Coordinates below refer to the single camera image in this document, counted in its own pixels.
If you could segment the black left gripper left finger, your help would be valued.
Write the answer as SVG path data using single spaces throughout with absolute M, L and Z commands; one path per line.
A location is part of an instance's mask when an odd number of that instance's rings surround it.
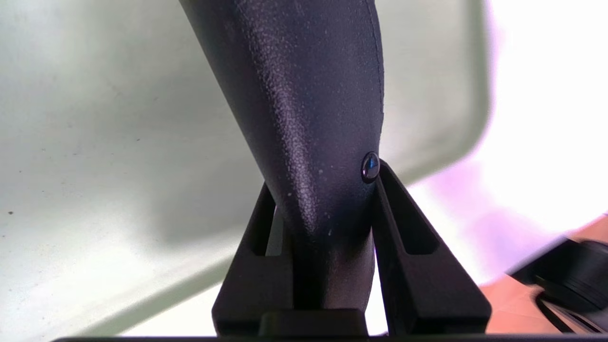
M 218 335 L 257 335 L 265 314 L 294 306 L 291 239 L 276 214 L 263 185 L 212 307 Z

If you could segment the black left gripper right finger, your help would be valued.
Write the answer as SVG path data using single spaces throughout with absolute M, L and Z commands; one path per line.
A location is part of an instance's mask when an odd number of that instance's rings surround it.
M 385 161 L 373 239 L 390 335 L 485 333 L 490 303 Z

